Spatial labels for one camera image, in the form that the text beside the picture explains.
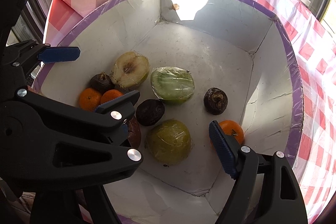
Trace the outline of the dark red shriveled fruit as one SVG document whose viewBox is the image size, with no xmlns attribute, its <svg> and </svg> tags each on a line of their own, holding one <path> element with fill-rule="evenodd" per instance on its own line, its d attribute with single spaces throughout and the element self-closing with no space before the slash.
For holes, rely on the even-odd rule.
<svg viewBox="0 0 336 224">
<path fill-rule="evenodd" d="M 141 129 L 135 116 L 127 122 L 128 141 L 131 147 L 138 149 L 141 144 Z"/>
</svg>

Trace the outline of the small dark water chestnut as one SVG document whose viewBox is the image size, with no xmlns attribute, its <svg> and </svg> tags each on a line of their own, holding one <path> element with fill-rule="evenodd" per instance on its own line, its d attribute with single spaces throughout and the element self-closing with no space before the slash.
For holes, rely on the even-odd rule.
<svg viewBox="0 0 336 224">
<path fill-rule="evenodd" d="M 155 125 L 165 114 L 165 106 L 159 100 L 148 99 L 138 105 L 135 116 L 142 126 Z"/>
<path fill-rule="evenodd" d="M 90 79 L 89 87 L 104 94 L 105 92 L 114 89 L 115 85 L 105 72 L 101 72 Z"/>
</svg>

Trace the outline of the halved yellow apple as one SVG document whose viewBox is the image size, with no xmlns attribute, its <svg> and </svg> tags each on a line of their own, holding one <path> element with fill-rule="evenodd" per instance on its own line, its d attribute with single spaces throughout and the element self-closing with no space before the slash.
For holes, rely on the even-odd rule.
<svg viewBox="0 0 336 224">
<path fill-rule="evenodd" d="M 124 90 L 133 90 L 148 77 L 150 64 L 147 57 L 134 51 L 122 54 L 109 75 L 112 83 Z"/>
</svg>

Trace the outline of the yellow-green whole fruit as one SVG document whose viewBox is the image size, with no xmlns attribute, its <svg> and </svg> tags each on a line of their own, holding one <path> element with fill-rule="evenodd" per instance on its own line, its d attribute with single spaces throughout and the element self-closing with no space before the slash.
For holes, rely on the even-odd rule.
<svg viewBox="0 0 336 224">
<path fill-rule="evenodd" d="M 145 138 L 145 148 L 157 162 L 165 165 L 177 165 L 187 159 L 191 143 L 189 129 L 176 119 L 155 126 Z"/>
</svg>

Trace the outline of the small orange mandarin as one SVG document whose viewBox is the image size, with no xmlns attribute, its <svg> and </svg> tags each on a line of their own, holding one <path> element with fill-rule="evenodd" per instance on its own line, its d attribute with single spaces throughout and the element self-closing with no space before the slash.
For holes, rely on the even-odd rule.
<svg viewBox="0 0 336 224">
<path fill-rule="evenodd" d="M 93 88 L 87 88 L 79 95 L 79 107 L 83 110 L 93 112 L 99 105 L 102 94 Z"/>
<path fill-rule="evenodd" d="M 120 92 L 119 90 L 116 89 L 108 90 L 101 96 L 100 104 L 102 105 L 121 96 L 123 96 L 123 93 Z"/>
</svg>

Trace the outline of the wrapped green fruit half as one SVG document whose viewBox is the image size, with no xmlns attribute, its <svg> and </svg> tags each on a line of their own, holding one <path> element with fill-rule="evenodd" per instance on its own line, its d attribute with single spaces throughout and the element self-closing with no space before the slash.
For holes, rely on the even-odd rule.
<svg viewBox="0 0 336 224">
<path fill-rule="evenodd" d="M 187 102 L 195 91 L 191 72 L 179 67 L 155 68 L 150 76 L 150 84 L 157 98 L 169 105 Z"/>
</svg>

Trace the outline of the red white checkered tablecloth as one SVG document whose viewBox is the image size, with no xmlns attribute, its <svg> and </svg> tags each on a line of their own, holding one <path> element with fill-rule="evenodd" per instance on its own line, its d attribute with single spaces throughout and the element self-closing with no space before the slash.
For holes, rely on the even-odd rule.
<svg viewBox="0 0 336 224">
<path fill-rule="evenodd" d="M 53 46 L 107 0 L 52 0 L 44 42 Z M 303 83 L 304 122 L 294 163 L 309 223 L 335 193 L 335 39 L 297 0 L 252 0 L 274 12 L 289 36 Z"/>
</svg>

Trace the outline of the orange mandarin with stem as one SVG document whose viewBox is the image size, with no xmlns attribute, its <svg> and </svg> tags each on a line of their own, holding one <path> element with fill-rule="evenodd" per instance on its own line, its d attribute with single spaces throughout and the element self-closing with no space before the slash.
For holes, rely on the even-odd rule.
<svg viewBox="0 0 336 224">
<path fill-rule="evenodd" d="M 212 121 L 209 125 L 209 129 L 215 129 L 215 133 L 218 133 L 217 126 L 215 126 L 215 123 L 218 123 L 217 121 Z M 244 131 L 241 128 L 241 126 L 232 120 L 224 120 L 218 123 L 218 126 L 221 128 L 221 131 L 225 135 L 232 136 L 236 139 L 236 141 L 242 145 L 244 143 Z M 210 137 L 211 145 L 214 147 L 213 139 Z"/>
</svg>

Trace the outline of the white box with purple rim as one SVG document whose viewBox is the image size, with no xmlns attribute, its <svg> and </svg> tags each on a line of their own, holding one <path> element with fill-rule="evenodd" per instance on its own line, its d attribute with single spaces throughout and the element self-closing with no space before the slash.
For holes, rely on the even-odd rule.
<svg viewBox="0 0 336 224">
<path fill-rule="evenodd" d="M 124 222 L 214 223 L 234 181 L 210 143 L 209 123 L 241 124 L 245 145 L 257 153 L 282 151 L 293 164 L 303 127 L 303 91 L 294 50 L 278 17 L 253 0 L 109 0 L 60 42 L 77 46 L 74 62 L 47 64 L 34 87 L 75 106 L 97 73 L 110 73 L 128 51 L 148 58 L 150 69 L 179 67 L 194 79 L 194 95 L 167 106 L 163 119 L 187 125 L 189 157 L 164 166 L 141 147 L 143 162 L 125 180 L 105 186 Z M 209 88 L 228 96 L 223 114 L 206 112 Z"/>
</svg>

